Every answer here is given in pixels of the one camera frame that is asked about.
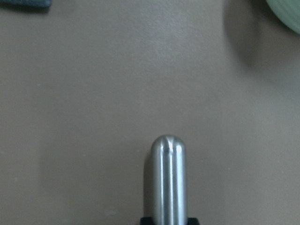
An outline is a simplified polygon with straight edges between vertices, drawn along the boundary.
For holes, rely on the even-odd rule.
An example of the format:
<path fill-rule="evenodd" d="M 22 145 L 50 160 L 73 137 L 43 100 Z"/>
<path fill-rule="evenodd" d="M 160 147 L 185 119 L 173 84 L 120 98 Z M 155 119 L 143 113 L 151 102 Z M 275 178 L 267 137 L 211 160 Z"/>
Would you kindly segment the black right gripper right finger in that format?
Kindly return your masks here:
<path fill-rule="evenodd" d="M 187 220 L 187 225 L 200 225 L 200 222 L 196 217 L 189 217 Z"/>

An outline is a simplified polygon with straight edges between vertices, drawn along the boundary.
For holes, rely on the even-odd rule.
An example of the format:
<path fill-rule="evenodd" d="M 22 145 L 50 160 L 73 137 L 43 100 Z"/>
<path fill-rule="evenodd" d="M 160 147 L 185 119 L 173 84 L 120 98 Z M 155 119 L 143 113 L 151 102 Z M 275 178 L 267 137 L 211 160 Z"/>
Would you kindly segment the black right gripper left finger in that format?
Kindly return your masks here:
<path fill-rule="evenodd" d="M 142 217 L 140 219 L 140 225 L 153 225 L 153 220 L 151 217 Z"/>

